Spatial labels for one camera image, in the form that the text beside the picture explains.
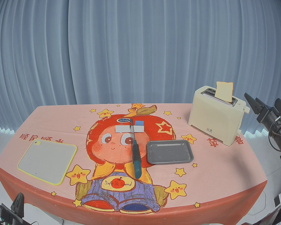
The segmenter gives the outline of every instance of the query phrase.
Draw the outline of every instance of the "purple overalls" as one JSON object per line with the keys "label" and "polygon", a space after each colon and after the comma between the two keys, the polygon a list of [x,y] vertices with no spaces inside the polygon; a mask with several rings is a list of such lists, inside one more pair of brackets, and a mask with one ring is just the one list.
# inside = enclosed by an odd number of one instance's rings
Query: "purple overalls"
{"label": "purple overalls", "polygon": [[[123,172],[113,172],[110,176],[128,177]],[[103,200],[110,203],[115,211],[145,211],[157,212],[160,209],[156,202],[154,187],[152,184],[135,181],[135,188],[126,192],[114,192],[101,188],[103,179],[93,180],[92,186],[87,195],[82,199],[81,204],[91,200]]]}

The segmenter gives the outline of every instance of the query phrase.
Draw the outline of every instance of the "blue curtain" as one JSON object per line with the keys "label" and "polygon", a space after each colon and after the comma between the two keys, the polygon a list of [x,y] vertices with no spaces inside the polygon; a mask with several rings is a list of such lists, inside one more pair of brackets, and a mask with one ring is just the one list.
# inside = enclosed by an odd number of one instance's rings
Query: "blue curtain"
{"label": "blue curtain", "polygon": [[273,106],[280,18],[271,0],[0,1],[0,127],[40,105],[191,103],[216,81]]}

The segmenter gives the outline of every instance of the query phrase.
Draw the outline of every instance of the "table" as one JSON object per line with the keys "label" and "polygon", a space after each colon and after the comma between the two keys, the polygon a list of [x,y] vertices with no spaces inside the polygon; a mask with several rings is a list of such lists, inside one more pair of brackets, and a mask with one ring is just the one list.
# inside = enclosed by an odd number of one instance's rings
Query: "table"
{"label": "table", "polygon": [[[228,147],[189,126],[191,107],[192,104],[37,107],[2,152],[0,181],[12,200],[22,192],[25,203],[85,225],[234,225],[256,202],[267,178],[242,135]],[[128,134],[115,133],[115,125],[128,125],[128,118],[144,121],[144,133],[135,134],[142,156],[143,175],[139,180],[135,180],[132,170]],[[77,146],[62,184],[45,183],[17,168],[35,138]],[[147,142],[172,139],[188,140],[194,160],[149,164]],[[80,169],[85,183],[73,175]],[[117,180],[110,182],[113,176]],[[118,189],[113,183],[122,187]]]}

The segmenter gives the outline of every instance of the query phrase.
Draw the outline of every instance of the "white floor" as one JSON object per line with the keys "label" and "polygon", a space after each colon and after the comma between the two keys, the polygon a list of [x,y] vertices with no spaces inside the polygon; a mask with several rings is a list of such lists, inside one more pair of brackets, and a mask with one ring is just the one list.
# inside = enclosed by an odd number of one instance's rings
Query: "white floor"
{"label": "white floor", "polygon": [[[12,137],[13,132],[7,132],[0,130],[0,154],[3,151],[6,144]],[[259,159],[263,170],[267,176],[267,185],[253,206],[253,208],[244,216],[237,225],[241,225],[244,222],[256,223],[261,220],[267,214],[271,213],[275,209],[274,198],[281,193],[281,152],[274,150],[267,138],[267,132],[262,133],[256,132],[255,135],[246,133],[245,138],[251,145],[257,158]],[[5,189],[0,183],[0,203],[10,207],[12,200],[7,195]],[[34,207],[30,204],[24,205],[24,220],[29,223],[38,221],[39,225],[59,225],[57,221],[49,217],[39,208]],[[74,222],[64,221],[65,225],[79,225]]]}

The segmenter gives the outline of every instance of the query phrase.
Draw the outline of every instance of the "bread slice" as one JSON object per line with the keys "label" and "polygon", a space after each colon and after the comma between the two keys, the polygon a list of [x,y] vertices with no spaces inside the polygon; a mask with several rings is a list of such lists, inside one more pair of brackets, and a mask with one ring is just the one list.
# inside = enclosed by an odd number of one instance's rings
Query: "bread slice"
{"label": "bread slice", "polygon": [[233,82],[220,82],[217,81],[217,90],[215,97],[226,102],[232,102]]}

